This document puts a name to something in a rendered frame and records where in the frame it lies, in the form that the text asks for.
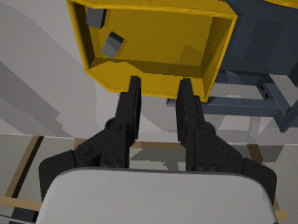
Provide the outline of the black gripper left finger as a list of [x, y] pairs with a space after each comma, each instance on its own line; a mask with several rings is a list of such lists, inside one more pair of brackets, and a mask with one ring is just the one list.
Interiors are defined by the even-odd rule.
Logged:
[[115, 117], [106, 122], [102, 131], [75, 150], [46, 158], [40, 163], [42, 202], [51, 183], [61, 172], [87, 166], [129, 168], [129, 147], [138, 140], [140, 113], [141, 78], [131, 76], [128, 94], [120, 93]]

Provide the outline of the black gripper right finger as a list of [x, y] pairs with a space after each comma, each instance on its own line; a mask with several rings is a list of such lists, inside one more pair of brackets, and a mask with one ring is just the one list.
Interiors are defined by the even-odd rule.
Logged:
[[[186, 149], [186, 171], [230, 172], [259, 181], [274, 205], [276, 173], [242, 155], [216, 135], [206, 122], [199, 95], [194, 95], [190, 78], [180, 80], [176, 99], [178, 142]], [[194, 161], [193, 161], [194, 156]]]

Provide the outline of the grey block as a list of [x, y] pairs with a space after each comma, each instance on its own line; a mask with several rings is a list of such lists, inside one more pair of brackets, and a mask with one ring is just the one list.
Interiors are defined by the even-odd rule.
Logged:
[[111, 59], [114, 59], [123, 41], [124, 41], [124, 38], [122, 38], [121, 36], [111, 31], [101, 50], [101, 53], [110, 57]]
[[87, 7], [86, 25], [101, 29], [105, 23], [107, 9]]

